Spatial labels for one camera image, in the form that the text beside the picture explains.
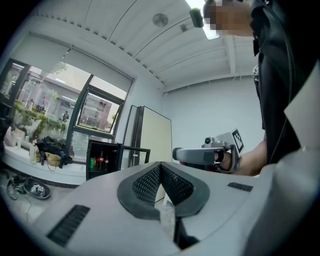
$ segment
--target black shirt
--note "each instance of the black shirt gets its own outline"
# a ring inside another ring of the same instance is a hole
[[[315,44],[298,32],[299,28],[309,26],[308,18],[302,18],[303,10],[292,8],[294,4],[291,2],[289,6],[289,2],[270,0],[268,6],[280,18],[292,47],[295,67],[295,79],[291,86],[293,98],[312,71],[317,55],[306,52],[306,49],[315,47]],[[289,59],[284,34],[271,14],[256,0],[252,4],[251,16],[254,54],[259,54],[259,78],[255,77],[254,82],[260,100],[262,128],[266,135],[267,162],[273,164],[300,148],[297,136],[284,114],[289,104]]]

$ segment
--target tan bag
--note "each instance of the tan bag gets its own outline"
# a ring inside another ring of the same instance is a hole
[[[48,165],[49,170],[52,172],[55,171],[57,166],[60,165],[61,157],[49,152],[45,152],[45,156],[46,156],[46,163]],[[54,170],[51,170],[49,165],[54,166]]]

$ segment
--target person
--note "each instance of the person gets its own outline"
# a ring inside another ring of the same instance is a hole
[[[63,115],[62,121],[66,122],[69,119],[68,111],[66,111]]]
[[[263,3],[277,15],[285,32]],[[254,83],[265,133],[254,150],[241,156],[239,168],[234,172],[237,175],[258,175],[265,165],[277,163],[300,148],[284,109],[304,85],[317,60],[311,51],[317,51],[316,40],[306,40],[297,32],[297,28],[303,28],[305,35],[317,31],[313,27],[317,23],[312,21],[315,16],[310,4],[284,0],[264,0],[263,3],[260,0],[208,0],[203,8],[204,20],[210,22],[211,29],[223,35],[253,36],[253,51],[259,54]],[[285,36],[293,53],[293,82]],[[220,166],[229,170],[231,165],[231,155],[224,153]]]

